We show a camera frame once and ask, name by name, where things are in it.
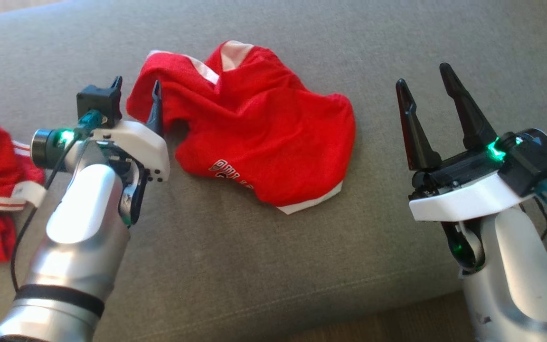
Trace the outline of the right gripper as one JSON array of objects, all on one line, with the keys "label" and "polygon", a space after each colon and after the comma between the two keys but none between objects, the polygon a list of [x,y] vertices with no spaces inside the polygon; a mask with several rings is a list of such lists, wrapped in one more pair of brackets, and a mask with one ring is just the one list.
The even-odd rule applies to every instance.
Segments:
[{"label": "right gripper", "polygon": [[463,145],[471,150],[442,163],[416,115],[417,104],[400,78],[396,95],[408,168],[416,171],[409,208],[416,221],[458,222],[499,213],[534,197],[518,196],[499,168],[506,154],[495,149],[498,135],[449,63],[439,65],[443,85],[462,126]]}]

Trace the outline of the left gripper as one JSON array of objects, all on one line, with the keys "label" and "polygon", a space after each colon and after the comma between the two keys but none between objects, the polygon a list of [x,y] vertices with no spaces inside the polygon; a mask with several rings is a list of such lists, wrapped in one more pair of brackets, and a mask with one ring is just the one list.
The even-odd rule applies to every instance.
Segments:
[{"label": "left gripper", "polygon": [[[116,76],[109,87],[109,95],[121,95],[123,76]],[[32,139],[32,161],[37,167],[53,170],[59,159],[59,171],[74,173],[89,164],[88,147],[97,147],[104,155],[104,164],[109,156],[118,154],[120,159],[130,158],[149,172],[149,178],[165,182],[170,175],[170,159],[167,144],[163,139],[161,84],[154,83],[152,106],[143,125],[122,120],[114,128],[40,129]]]}]

